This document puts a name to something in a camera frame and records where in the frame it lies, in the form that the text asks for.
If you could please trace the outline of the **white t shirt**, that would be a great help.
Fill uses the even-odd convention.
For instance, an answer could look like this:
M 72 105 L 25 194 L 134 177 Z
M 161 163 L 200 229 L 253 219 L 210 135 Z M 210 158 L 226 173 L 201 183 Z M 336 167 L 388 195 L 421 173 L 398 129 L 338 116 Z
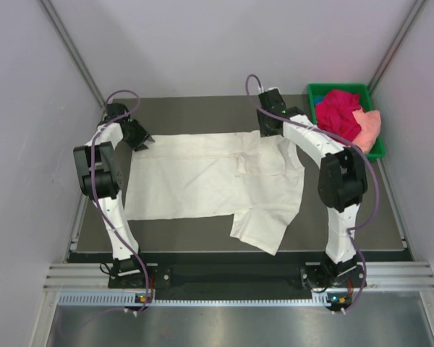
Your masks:
M 296 146 L 259 132 L 158 135 L 134 153 L 128 220 L 233 215 L 233 238 L 275 255 L 302 202 Z

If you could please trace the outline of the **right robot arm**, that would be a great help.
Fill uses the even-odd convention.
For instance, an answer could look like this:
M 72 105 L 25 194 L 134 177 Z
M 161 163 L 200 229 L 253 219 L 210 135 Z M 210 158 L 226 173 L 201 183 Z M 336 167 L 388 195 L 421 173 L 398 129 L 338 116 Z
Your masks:
M 327 207 L 328 242 L 320 265 L 304 270 L 305 285 L 323 289 L 340 286 L 357 269 L 352 229 L 367 191 L 365 163 L 356 150 L 321 132 L 298 108 L 287 108 L 277 88 L 261 88 L 258 99 L 261 135 L 281 135 L 319 168 L 318 195 Z

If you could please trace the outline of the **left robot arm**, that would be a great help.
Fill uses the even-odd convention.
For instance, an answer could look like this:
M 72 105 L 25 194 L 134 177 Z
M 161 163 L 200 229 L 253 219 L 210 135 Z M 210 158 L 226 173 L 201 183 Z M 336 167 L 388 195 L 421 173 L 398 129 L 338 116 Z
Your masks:
M 110 276 L 126 278 L 133 286 L 145 285 L 150 271 L 140 260 L 140 248 L 129 228 L 122 203 L 122 174 L 114 152 L 125 143 L 131 150 L 147 150 L 154 139 L 132 119 L 122 103 L 110 103 L 95 134 L 87 144 L 73 150 L 80 189 L 98 209 L 111 242 L 113 267 Z

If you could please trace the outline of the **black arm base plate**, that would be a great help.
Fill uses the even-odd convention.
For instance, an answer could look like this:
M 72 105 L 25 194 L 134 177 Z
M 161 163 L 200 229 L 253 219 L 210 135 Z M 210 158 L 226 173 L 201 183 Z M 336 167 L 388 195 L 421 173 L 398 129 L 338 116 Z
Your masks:
M 195 283 L 288 283 L 300 286 L 308 278 L 326 285 L 331 273 L 319 263 L 310 264 L 198 264 L 147 267 L 151 289 L 168 289 Z

